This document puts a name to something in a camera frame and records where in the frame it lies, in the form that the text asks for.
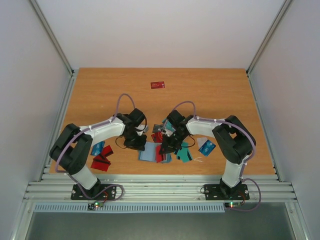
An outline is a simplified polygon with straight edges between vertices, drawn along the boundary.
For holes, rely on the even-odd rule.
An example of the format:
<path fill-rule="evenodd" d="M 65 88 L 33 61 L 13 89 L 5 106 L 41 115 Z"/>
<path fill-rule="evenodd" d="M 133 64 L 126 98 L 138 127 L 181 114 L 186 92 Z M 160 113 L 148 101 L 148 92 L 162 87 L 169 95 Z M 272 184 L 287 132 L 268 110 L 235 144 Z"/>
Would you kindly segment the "red card black stripe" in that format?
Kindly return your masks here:
<path fill-rule="evenodd" d="M 161 153 L 161 145 L 157 145 L 155 148 L 155 161 L 162 163 L 166 160 L 166 155 Z"/>

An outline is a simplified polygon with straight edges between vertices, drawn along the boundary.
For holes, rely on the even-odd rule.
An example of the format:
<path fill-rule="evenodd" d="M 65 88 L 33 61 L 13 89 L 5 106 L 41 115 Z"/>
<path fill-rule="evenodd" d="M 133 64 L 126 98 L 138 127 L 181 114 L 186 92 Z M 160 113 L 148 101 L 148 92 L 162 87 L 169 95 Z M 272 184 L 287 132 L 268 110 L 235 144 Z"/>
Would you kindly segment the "teal leather card holder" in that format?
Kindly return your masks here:
<path fill-rule="evenodd" d="M 160 143 L 155 142 L 146 142 L 145 150 L 138 152 L 138 160 L 145 162 L 153 162 L 156 163 L 156 146 L 161 145 Z M 170 163 L 172 161 L 171 154 L 166 154 L 166 160 L 160 163 Z"/>

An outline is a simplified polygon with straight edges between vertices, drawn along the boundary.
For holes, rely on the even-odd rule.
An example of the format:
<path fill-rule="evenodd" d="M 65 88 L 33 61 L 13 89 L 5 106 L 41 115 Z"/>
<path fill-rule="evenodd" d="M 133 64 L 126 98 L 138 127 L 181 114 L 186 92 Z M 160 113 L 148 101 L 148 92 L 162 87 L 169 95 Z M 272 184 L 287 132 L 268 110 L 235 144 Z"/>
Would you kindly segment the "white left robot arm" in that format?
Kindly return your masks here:
<path fill-rule="evenodd" d="M 145 127 L 139 126 L 145 120 L 143 112 L 135 108 L 129 114 L 118 113 L 93 125 L 80 127 L 70 123 L 51 147 L 49 156 L 83 187 L 85 196 L 96 199 L 101 193 L 99 180 L 86 166 L 91 147 L 113 137 L 123 137 L 126 149 L 144 151 L 147 136 Z"/>

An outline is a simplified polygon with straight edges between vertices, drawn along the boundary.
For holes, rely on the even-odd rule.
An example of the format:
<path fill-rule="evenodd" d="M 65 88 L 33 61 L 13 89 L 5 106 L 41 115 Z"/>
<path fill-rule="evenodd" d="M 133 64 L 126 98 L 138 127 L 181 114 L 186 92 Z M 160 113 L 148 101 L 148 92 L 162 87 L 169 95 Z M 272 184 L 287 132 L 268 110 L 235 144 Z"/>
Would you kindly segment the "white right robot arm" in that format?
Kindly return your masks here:
<path fill-rule="evenodd" d="M 192 135 L 215 138 L 226 159 L 224 173 L 219 181 L 221 194 L 234 197 L 241 185 L 245 165 L 256 152 L 256 140 L 234 115 L 227 118 L 211 119 L 197 115 L 182 116 L 173 110 L 166 118 L 173 126 L 173 133 L 165 133 L 160 145 L 160 154 L 181 150 L 183 141 Z"/>

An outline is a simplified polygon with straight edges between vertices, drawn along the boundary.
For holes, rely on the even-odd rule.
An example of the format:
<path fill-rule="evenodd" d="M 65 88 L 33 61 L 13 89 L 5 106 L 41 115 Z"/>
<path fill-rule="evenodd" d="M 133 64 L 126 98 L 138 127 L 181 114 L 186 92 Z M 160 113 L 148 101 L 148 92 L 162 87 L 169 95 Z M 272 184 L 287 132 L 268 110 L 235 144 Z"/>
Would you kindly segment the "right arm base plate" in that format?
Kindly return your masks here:
<path fill-rule="evenodd" d="M 203 191 L 207 201 L 240 201 L 250 199 L 248 187 L 243 183 L 233 188 L 220 184 L 205 184 Z"/>

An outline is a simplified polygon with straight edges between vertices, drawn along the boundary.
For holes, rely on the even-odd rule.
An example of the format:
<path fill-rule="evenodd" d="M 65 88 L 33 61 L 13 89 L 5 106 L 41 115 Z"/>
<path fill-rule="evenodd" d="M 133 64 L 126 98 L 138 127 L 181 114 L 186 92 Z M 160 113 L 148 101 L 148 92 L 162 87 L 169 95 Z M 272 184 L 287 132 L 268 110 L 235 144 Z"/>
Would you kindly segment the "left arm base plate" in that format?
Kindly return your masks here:
<path fill-rule="evenodd" d="M 119 188 L 114 184 L 98 184 L 92 189 L 85 189 L 80 184 L 75 184 L 71 191 L 71 200 L 94 200 L 94 201 L 104 201 L 104 200 L 114 200 L 116 198 L 116 193 Z"/>

